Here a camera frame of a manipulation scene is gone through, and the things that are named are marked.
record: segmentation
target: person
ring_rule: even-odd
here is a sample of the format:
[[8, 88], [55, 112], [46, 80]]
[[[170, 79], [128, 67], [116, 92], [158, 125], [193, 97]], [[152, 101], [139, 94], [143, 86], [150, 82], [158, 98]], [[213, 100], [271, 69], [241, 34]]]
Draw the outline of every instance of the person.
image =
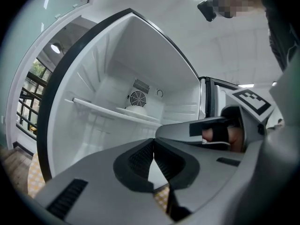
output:
[[[293, 28], [282, 17], [272, 0], [208, 0], [215, 12], [226, 18], [232, 18], [254, 10], [265, 11], [269, 26], [269, 43], [271, 50], [282, 71], [288, 66], [297, 47], [298, 39]], [[213, 130], [202, 132], [208, 142], [212, 141]], [[241, 152], [243, 145], [243, 130], [238, 127], [228, 128], [231, 151]]]

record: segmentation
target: circular vent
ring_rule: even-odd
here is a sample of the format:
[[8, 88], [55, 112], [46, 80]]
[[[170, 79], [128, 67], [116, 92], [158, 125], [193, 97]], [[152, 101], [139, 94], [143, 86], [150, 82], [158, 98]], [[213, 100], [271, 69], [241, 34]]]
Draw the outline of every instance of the circular vent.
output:
[[146, 97], [142, 92], [135, 91], [130, 96], [131, 105], [144, 107], [146, 104]]

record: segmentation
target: tree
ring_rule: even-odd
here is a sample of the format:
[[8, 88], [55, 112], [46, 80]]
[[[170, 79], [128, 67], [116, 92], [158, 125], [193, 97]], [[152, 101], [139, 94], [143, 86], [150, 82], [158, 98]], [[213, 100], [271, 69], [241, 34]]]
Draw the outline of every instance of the tree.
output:
[[45, 67], [40, 64], [37, 59], [35, 59], [29, 71], [34, 75], [40, 77], [44, 69]]

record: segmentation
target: hand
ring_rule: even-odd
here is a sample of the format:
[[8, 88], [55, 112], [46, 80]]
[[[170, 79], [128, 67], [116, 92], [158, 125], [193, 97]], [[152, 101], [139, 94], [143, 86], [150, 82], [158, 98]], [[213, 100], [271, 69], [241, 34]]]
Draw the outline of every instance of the hand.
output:
[[[212, 129], [210, 128], [208, 130], [203, 130], [202, 137], [208, 142], [211, 142], [213, 137]], [[243, 130], [240, 127], [229, 127], [228, 137], [229, 137], [229, 143], [231, 145], [230, 151], [241, 152], [243, 146], [243, 140], [244, 140]]]

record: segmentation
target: air vent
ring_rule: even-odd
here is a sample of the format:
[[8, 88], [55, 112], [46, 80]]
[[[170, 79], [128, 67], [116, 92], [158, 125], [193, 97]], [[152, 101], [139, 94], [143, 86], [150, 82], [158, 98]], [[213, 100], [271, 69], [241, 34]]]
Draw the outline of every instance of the air vent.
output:
[[130, 96], [130, 103], [131, 105], [144, 107], [146, 104], [145, 94], [140, 91], [133, 92]]
[[149, 93], [149, 88], [150, 86], [145, 84], [144, 82], [142, 82], [141, 80], [139, 79], [136, 79], [135, 80], [135, 83], [133, 84], [133, 87], [148, 94]]
[[87, 184], [88, 182], [84, 180], [74, 179], [50, 204], [47, 210], [54, 216], [64, 219]]

